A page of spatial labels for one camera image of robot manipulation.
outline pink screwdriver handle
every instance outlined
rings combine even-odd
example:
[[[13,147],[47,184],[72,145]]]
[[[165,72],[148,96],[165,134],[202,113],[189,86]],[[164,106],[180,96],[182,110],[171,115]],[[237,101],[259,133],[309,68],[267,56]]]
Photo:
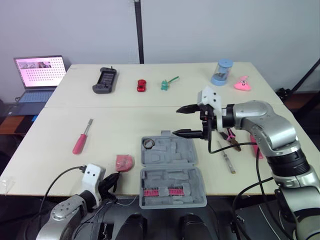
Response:
[[[86,143],[87,135],[81,134],[78,141],[76,141],[76,144],[74,145],[74,148],[72,150],[73,154],[80,154],[82,152],[82,149],[84,148],[84,145]]]
[[[251,134],[250,134],[250,140],[251,140],[252,143],[256,143],[256,140],[255,140],[254,136],[252,136]],[[253,151],[254,151],[255,156],[256,156],[257,152],[258,152],[258,145],[252,145],[252,147],[253,147]],[[263,159],[263,158],[264,158],[264,156],[262,155],[262,153],[260,151],[259,152],[259,159]]]

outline game controller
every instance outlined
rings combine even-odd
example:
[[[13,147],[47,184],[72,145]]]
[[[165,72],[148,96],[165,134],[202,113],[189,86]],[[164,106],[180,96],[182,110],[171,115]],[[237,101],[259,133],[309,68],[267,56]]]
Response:
[[[96,85],[92,86],[92,90],[96,94],[109,94],[112,92],[112,87],[117,75],[117,70],[114,68],[102,67],[101,75]]]
[[[251,86],[247,81],[248,76],[241,76],[239,77],[239,81],[233,85],[235,89],[242,90],[242,91],[250,91]]]

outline gray wall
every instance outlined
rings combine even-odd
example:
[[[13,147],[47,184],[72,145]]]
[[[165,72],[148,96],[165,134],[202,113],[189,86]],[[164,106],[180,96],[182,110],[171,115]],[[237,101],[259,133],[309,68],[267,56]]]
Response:
[[[292,88],[320,56],[320,0],[141,0],[145,63],[252,62]],[[134,0],[2,0],[0,99],[24,91],[13,57],[139,63]],[[319,90],[319,70],[304,91]]]
[[[24,91],[13,57],[46,55],[67,67],[139,63],[133,0],[2,0],[0,99]]]
[[[142,23],[145,63],[248,61],[273,89],[320,57],[319,0],[143,0]],[[312,76],[305,91],[320,90]]]

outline silver robotic arm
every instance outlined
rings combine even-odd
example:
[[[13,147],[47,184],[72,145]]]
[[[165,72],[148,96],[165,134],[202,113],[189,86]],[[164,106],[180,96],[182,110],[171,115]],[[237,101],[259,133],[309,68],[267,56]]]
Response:
[[[116,202],[109,189],[116,191],[120,173],[112,173],[103,179],[106,169],[88,164],[82,178],[82,193],[75,194],[57,204],[51,211],[48,222],[41,228],[36,240],[70,240],[88,210],[97,208],[102,200]]]
[[[282,212],[296,223],[298,240],[320,237],[320,181],[301,150],[295,128],[263,101],[230,104],[221,108],[220,96],[210,87],[198,94],[197,104],[183,106],[178,113],[200,111],[203,131],[180,129],[173,132],[184,138],[211,142],[211,131],[235,127],[251,133],[272,169],[279,186],[275,191]]]

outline black pole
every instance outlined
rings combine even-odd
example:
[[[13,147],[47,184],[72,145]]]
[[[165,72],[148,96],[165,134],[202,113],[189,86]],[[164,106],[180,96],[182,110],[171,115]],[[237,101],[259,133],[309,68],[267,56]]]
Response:
[[[135,8],[136,34],[138,38],[139,60],[140,60],[140,64],[144,64],[145,63],[144,39],[142,34],[142,16],[141,16],[140,0],[134,0],[134,8]]]
[[[318,59],[318,61],[316,61],[316,63],[311,67],[311,69],[303,76],[303,78],[301,78],[301,80],[292,88],[292,90],[289,92],[289,94],[285,97],[285,99],[287,100],[288,98],[291,97],[291,95],[297,91],[298,88],[300,88],[300,86],[305,82],[305,80],[313,73],[313,71],[319,66],[320,64],[320,58]]]

